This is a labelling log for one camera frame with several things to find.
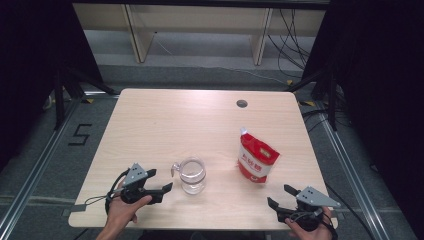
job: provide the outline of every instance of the floor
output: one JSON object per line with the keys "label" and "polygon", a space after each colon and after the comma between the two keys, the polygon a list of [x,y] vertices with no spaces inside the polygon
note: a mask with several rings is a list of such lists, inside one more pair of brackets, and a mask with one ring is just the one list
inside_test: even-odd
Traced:
{"label": "floor", "polygon": [[[288,80],[298,81],[293,76],[302,73],[302,69],[287,58],[279,60],[278,51],[270,40],[261,65],[254,66],[249,36],[245,35],[158,33],[142,64],[135,62],[127,33],[86,31],[86,36],[104,81],[116,90],[151,87],[283,91]],[[272,39],[281,46],[279,36],[272,36]],[[298,38],[298,44],[306,51],[310,51],[313,42],[314,38]],[[298,53],[291,50],[287,53],[302,66]],[[88,85],[83,87],[86,91],[97,91]],[[296,92],[303,113],[321,109],[325,104],[325,101],[311,103],[312,88],[310,84]],[[61,132],[53,130],[54,107],[46,109],[21,154],[0,173],[0,213],[3,217],[13,215],[1,239],[27,239],[29,236],[34,239],[93,239],[100,231],[75,229],[67,224],[69,209],[117,101],[103,95],[88,98],[94,101],[66,103],[69,118]],[[305,126],[324,180],[329,184],[330,196],[338,201],[338,196],[344,199],[374,235],[371,238],[352,211],[342,204],[335,213],[340,239],[417,239],[384,181],[370,168],[372,161],[343,111],[343,102],[339,104],[337,132],[331,130],[325,114],[305,117]],[[81,140],[74,136],[81,124],[91,124],[84,129],[89,138],[83,146],[72,146],[70,143]],[[51,151],[45,151],[46,146],[51,146]],[[27,197],[27,201],[14,207],[19,200],[15,196]],[[137,239],[141,233],[127,229],[120,239]],[[286,231],[272,232],[269,236],[291,239]]]}

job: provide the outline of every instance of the cable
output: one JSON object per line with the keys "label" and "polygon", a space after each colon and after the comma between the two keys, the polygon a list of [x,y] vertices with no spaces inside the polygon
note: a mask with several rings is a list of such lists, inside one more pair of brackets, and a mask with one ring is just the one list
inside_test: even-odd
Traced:
{"label": "cable", "polygon": [[348,117],[336,117],[336,122],[338,123],[338,124],[340,124],[340,125],[342,125],[342,126],[345,126],[345,127],[348,127],[348,128],[352,128],[352,125],[349,123],[349,125],[348,124],[345,124],[345,123],[342,123],[342,122],[340,122],[338,119],[340,119],[340,118],[348,118]]}
{"label": "cable", "polygon": [[291,75],[291,74],[285,73],[285,72],[283,71],[283,69],[281,69],[281,66],[280,66],[280,56],[281,56],[281,53],[279,53],[279,54],[278,54],[278,58],[277,58],[278,70],[280,70],[280,72],[281,72],[282,74],[286,75],[287,77],[302,78],[302,77],[300,77],[300,76],[295,76],[295,75]]}
{"label": "cable", "polygon": [[318,114],[318,113],[327,113],[327,111],[328,111],[328,109],[312,110],[312,111],[309,111],[309,112],[302,113],[302,117],[304,118],[304,117],[312,116],[312,115],[315,115],[315,114]]}
{"label": "cable", "polygon": [[372,233],[371,233],[371,231],[368,229],[368,227],[365,225],[365,223],[364,223],[364,221],[362,221],[362,219],[358,216],[358,214],[355,212],[355,211],[353,211],[353,209],[350,207],[350,205],[349,204],[347,204],[346,203],[346,201],[339,195],[339,194],[337,194],[337,192],[327,183],[327,182],[325,182],[324,181],[324,184],[325,184],[325,186],[328,188],[328,189],[330,189],[330,191],[332,192],[332,193],[334,193],[334,195],[336,195],[336,197],[338,198],[338,199],[340,199],[340,201],[341,202],[343,202],[343,204],[344,205],[346,205],[346,207],[349,209],[349,211],[351,211],[352,212],[352,214],[358,219],[358,221],[359,221],[359,223],[364,227],[364,229],[365,229],[365,231],[368,233],[368,235],[370,236],[370,238],[372,239],[372,240],[375,240],[375,238],[374,238],[374,236],[372,235]]}
{"label": "cable", "polygon": [[235,72],[247,73],[247,74],[250,74],[250,75],[255,76],[255,77],[258,77],[258,78],[263,78],[263,79],[268,79],[268,80],[274,80],[274,81],[277,81],[277,82],[279,82],[279,83],[283,83],[283,84],[287,85],[287,83],[285,83],[285,82],[283,82],[283,81],[281,81],[281,80],[279,80],[279,79],[271,78],[271,77],[261,76],[261,75],[258,75],[258,74],[255,74],[255,73],[252,73],[252,72],[249,72],[249,71],[246,71],[246,70],[235,69],[235,68],[226,68],[226,67],[204,67],[204,66],[194,65],[194,64],[193,64],[193,65],[190,65],[190,64],[182,64],[182,63],[179,63],[179,62],[175,59],[174,54],[173,54],[171,51],[169,51],[168,49],[166,49],[166,48],[162,45],[162,43],[161,43],[159,40],[155,40],[155,41],[159,44],[159,46],[161,46],[161,47],[163,48],[163,50],[165,50],[165,52],[167,52],[169,55],[171,55],[171,56],[173,57],[174,61],[175,61],[178,65],[186,66],[186,67],[198,67],[198,68],[205,68],[205,69],[214,69],[214,68],[217,68],[217,69],[225,69],[225,70],[229,70],[229,71],[235,71]]}
{"label": "cable", "polygon": [[337,240],[339,239],[339,235],[336,232],[336,229],[334,229],[333,223],[331,222],[330,219],[330,224],[324,222],[324,220],[321,220],[320,223],[322,225],[324,225],[331,233],[331,240]]}
{"label": "cable", "polygon": [[74,240],[77,240],[77,239],[79,239],[85,232],[87,232],[88,231],[88,228],[86,228],[86,229],[84,229],[84,230],[82,230],[82,232],[80,233],[80,234],[78,234],[75,238],[74,238]]}
{"label": "cable", "polygon": [[286,39],[283,40],[283,37],[280,35],[280,39],[283,42],[283,46],[286,46],[288,49],[292,50],[295,53],[298,53],[296,49],[291,48],[289,45],[287,45],[287,40],[289,39],[289,35],[286,36]]}
{"label": "cable", "polygon": [[294,212],[293,214],[290,215],[290,220],[292,220],[293,222],[297,222],[297,220],[306,217],[306,216],[312,216],[313,213],[310,212]]}
{"label": "cable", "polygon": [[328,221],[330,222],[330,224],[331,224],[331,226],[333,226],[333,222],[331,221],[331,218],[327,215],[327,214],[325,214],[325,213],[322,213],[322,214],[324,214],[324,216],[328,219]]}
{"label": "cable", "polygon": [[287,53],[285,53],[282,48],[278,47],[277,44],[275,44],[274,40],[272,40],[271,36],[268,35],[268,38],[271,40],[272,44],[275,46],[275,48],[277,48],[277,50],[279,51],[280,54],[284,55],[284,57],[287,58],[287,60],[289,60],[291,63],[293,63],[296,67],[300,68],[300,69],[304,69],[305,67],[303,67],[302,65],[300,65],[299,63],[297,63],[296,61],[294,61],[293,58],[291,58],[289,55],[287,55]]}
{"label": "cable", "polygon": [[317,124],[315,124],[314,126],[312,126],[312,127],[308,130],[308,133],[310,133],[312,130],[314,130],[314,128],[316,128],[319,124],[321,124],[322,122],[324,122],[324,121],[326,121],[326,120],[328,120],[328,118],[326,118],[326,119],[324,119],[324,120],[321,120],[321,121],[319,121]]}
{"label": "cable", "polygon": [[308,122],[308,120],[312,117],[313,115],[309,115],[308,116],[308,118],[306,118],[304,121],[303,121],[303,123],[305,123],[305,125],[306,125],[306,123]]}
{"label": "cable", "polygon": [[113,198],[117,197],[114,195],[115,191],[115,187],[116,185],[118,185],[119,180],[126,176],[128,174],[128,172],[130,171],[130,169],[128,168],[127,170],[125,170],[124,172],[122,172],[118,178],[116,178],[115,182],[113,183],[112,187],[110,188],[109,192],[106,194],[106,201],[105,201],[105,210],[106,210],[106,214],[109,213],[109,204],[112,201]]}
{"label": "cable", "polygon": [[[300,58],[301,58],[301,59],[302,59],[302,58],[304,58],[304,56],[303,56],[303,55],[305,55],[305,56],[309,57],[309,52],[308,52],[308,51],[306,51],[305,49],[303,49],[302,47],[300,47],[299,42],[297,41],[297,35],[296,35],[296,25],[295,25],[295,23],[294,23],[295,10],[294,10],[294,9],[292,9],[291,13],[292,13],[292,22],[291,22],[290,27],[289,27],[289,26],[288,26],[288,24],[287,24],[286,19],[284,18],[284,15],[283,15],[282,10],[280,9],[280,15],[281,15],[281,18],[283,19],[284,25],[285,25],[285,26],[286,26],[286,28],[287,28],[287,33],[288,33],[288,35],[287,35],[286,39],[290,36],[290,38],[292,39],[293,43],[296,45],[296,47],[297,47],[297,49],[298,49],[298,50],[296,51],[295,49],[292,49],[292,48],[291,48],[291,47],[289,47],[288,45],[286,45],[286,46],[287,46],[290,50],[292,50],[292,51],[294,51],[294,52],[296,52],[296,53],[298,53],[298,54],[301,54],[301,56],[300,56]],[[293,26],[294,37],[293,37],[293,34],[291,33],[292,26]]]}
{"label": "cable", "polygon": [[[105,199],[106,197],[107,197],[107,196],[97,196],[97,197],[91,197],[91,198],[89,198],[89,199],[85,200],[84,204],[85,204],[85,205],[91,205],[91,204],[93,204],[93,203],[95,203],[95,202],[98,202],[98,201],[100,201],[100,200]],[[93,201],[93,202],[87,203],[88,201],[90,201],[90,200],[92,200],[92,199],[96,199],[96,198],[98,198],[96,201]]]}

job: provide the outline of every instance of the wire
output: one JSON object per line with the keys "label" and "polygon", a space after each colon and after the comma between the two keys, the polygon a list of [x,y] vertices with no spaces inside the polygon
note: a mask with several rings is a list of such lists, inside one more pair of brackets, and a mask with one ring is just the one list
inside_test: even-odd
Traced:
{"label": "wire", "polygon": [[272,38],[271,38],[270,35],[268,35],[268,38],[271,40],[272,44],[275,46],[275,48],[279,51],[279,53],[281,55],[284,55],[284,57],[286,57],[287,60],[289,60],[291,63],[293,63],[296,67],[298,67],[298,68],[300,68],[302,70],[305,69],[305,67],[303,67],[302,65],[300,65],[299,63],[297,63],[296,61],[294,61],[293,58],[291,58],[289,55],[287,55],[287,53],[285,53],[282,50],[284,48],[284,45],[283,45],[283,47],[280,48],[280,47],[277,46],[277,44],[275,44],[274,40],[272,40]]}
{"label": "wire", "polygon": [[309,115],[308,116],[308,118],[306,118],[304,121],[303,121],[303,123],[305,123],[306,124],[306,122],[308,122],[308,120],[312,117],[313,115]]}
{"label": "wire", "polygon": [[309,52],[308,51],[306,51],[305,49],[303,49],[302,47],[300,47],[300,45],[299,45],[299,42],[297,41],[297,34],[296,34],[296,25],[295,25],[295,22],[294,22],[294,19],[295,19],[295,10],[294,9],[292,9],[292,11],[291,11],[291,13],[292,13],[292,22],[290,23],[290,27],[288,26],[288,24],[287,24],[287,21],[286,21],[286,19],[284,18],[284,15],[283,15],[283,12],[282,12],[282,10],[280,9],[280,15],[281,15],[281,18],[283,19],[283,22],[284,22],[284,25],[286,26],[286,28],[287,28],[287,37],[286,37],[286,40],[287,40],[287,38],[290,36],[290,38],[292,39],[292,41],[293,41],[293,43],[296,45],[296,48],[297,48],[297,50],[295,50],[295,49],[292,49],[291,47],[289,47],[288,45],[286,45],[290,50],[292,50],[292,51],[294,51],[294,52],[296,52],[296,53],[298,53],[299,55],[300,55],[300,58],[301,59],[303,59],[303,63],[306,63],[306,61],[305,61],[305,59],[304,59],[304,56],[307,56],[307,57],[309,57]]}
{"label": "wire", "polygon": [[235,68],[226,68],[226,67],[204,67],[204,66],[195,65],[195,64],[191,64],[190,65],[190,64],[179,63],[175,59],[175,55],[171,51],[169,51],[168,49],[166,49],[159,40],[156,39],[155,41],[159,44],[159,46],[161,46],[163,48],[163,50],[165,50],[165,52],[167,52],[169,55],[171,55],[173,57],[173,59],[177,63],[177,65],[186,66],[186,67],[198,67],[198,68],[205,68],[205,69],[214,69],[214,68],[216,68],[216,69],[225,69],[225,70],[234,71],[234,72],[247,73],[247,74],[250,74],[250,75],[255,76],[255,77],[258,77],[258,78],[273,80],[273,81],[277,81],[279,83],[283,83],[283,84],[287,85],[287,83],[285,83],[284,81],[281,81],[279,79],[272,78],[272,77],[265,77],[265,76],[262,76],[262,75],[259,75],[259,74],[255,74],[255,73],[252,73],[252,72],[249,72],[249,71],[246,71],[246,70],[235,69]]}
{"label": "wire", "polygon": [[328,118],[319,121],[318,123],[316,123],[314,126],[312,126],[309,130],[308,133],[310,133],[312,130],[314,130],[319,124],[323,123],[324,121],[328,120]]}
{"label": "wire", "polygon": [[[85,204],[85,205],[91,205],[91,204],[93,204],[93,203],[95,203],[95,202],[98,202],[98,201],[100,201],[100,200],[103,200],[103,199],[105,199],[105,198],[106,198],[106,196],[91,197],[91,198],[89,198],[89,199],[85,200],[84,204]],[[92,199],[97,199],[97,200],[95,200],[95,201],[93,201],[93,202],[88,203],[88,201],[90,201],[90,200],[92,200]]]}
{"label": "wire", "polygon": [[304,118],[304,117],[312,116],[312,115],[315,115],[315,114],[318,114],[318,113],[327,113],[327,111],[328,111],[328,108],[321,109],[321,110],[312,110],[312,111],[309,111],[309,112],[302,113],[302,117]]}
{"label": "wire", "polygon": [[338,123],[338,124],[340,124],[340,125],[342,125],[342,126],[345,126],[345,127],[348,127],[348,128],[352,128],[352,125],[349,123],[349,124],[345,124],[345,123],[342,123],[342,122],[340,122],[338,119],[340,119],[340,118],[348,118],[348,117],[336,117],[336,122]]}
{"label": "wire", "polygon": [[329,220],[330,225],[333,226],[333,222],[331,221],[331,218],[325,213],[322,213],[322,214],[324,214],[324,216]]}
{"label": "wire", "polygon": [[306,216],[312,216],[313,213],[310,212],[294,212],[293,214],[290,215],[290,220],[292,220],[293,222],[297,222],[297,220],[306,217]]}
{"label": "wire", "polygon": [[287,45],[287,40],[289,39],[289,35],[286,36],[286,39],[283,40],[283,37],[280,35],[280,39],[283,42],[283,46],[286,46],[288,49],[292,50],[295,53],[298,53],[296,49],[291,48],[289,45]]}
{"label": "wire", "polygon": [[282,74],[286,75],[287,77],[302,78],[300,76],[295,76],[295,75],[291,75],[291,74],[285,73],[283,71],[283,69],[281,69],[281,66],[280,66],[280,56],[281,56],[281,53],[278,54],[278,58],[277,58],[278,69],[280,70],[280,72]]}
{"label": "wire", "polygon": [[325,184],[325,186],[328,187],[328,189],[330,189],[331,192],[334,193],[334,195],[336,195],[336,197],[338,199],[340,199],[341,202],[343,202],[344,205],[346,205],[346,207],[349,209],[349,211],[352,212],[352,214],[358,219],[359,223],[364,227],[365,231],[368,233],[370,238],[372,240],[375,240],[374,236],[372,235],[372,233],[368,229],[368,227],[365,225],[364,221],[362,221],[362,219],[358,216],[358,214],[355,211],[353,211],[353,209],[350,207],[350,205],[347,204],[347,202],[339,194],[337,194],[337,192],[327,182],[324,181],[324,184]]}
{"label": "wire", "polygon": [[78,234],[75,238],[74,238],[74,240],[77,240],[77,239],[79,239],[85,232],[87,232],[88,231],[88,228],[86,228],[86,229],[84,229],[84,230],[82,230],[82,232],[80,233],[80,234]]}

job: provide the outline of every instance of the wooden table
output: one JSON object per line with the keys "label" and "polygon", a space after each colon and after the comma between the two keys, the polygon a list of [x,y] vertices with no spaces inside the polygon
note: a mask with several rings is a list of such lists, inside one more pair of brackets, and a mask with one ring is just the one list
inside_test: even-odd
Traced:
{"label": "wooden table", "polygon": [[[247,101],[245,108],[238,100]],[[240,128],[268,143],[281,156],[265,184],[252,183],[237,167]],[[186,194],[171,166],[189,156],[206,165],[206,188]],[[147,189],[174,187],[160,204],[137,212],[143,229],[282,230],[267,197],[294,209],[283,185],[311,185],[327,193],[296,99],[288,92],[157,90],[122,91],[81,188],[76,204],[105,195],[121,172],[138,162],[157,169]],[[73,227],[103,227],[104,201],[74,212]]]}

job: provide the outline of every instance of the wrist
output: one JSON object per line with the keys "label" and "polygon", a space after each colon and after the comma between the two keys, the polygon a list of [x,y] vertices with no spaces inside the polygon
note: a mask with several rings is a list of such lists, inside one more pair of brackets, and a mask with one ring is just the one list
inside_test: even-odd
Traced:
{"label": "wrist", "polygon": [[97,236],[96,240],[117,239],[122,230],[123,229],[117,227],[117,225],[107,222],[103,230]]}

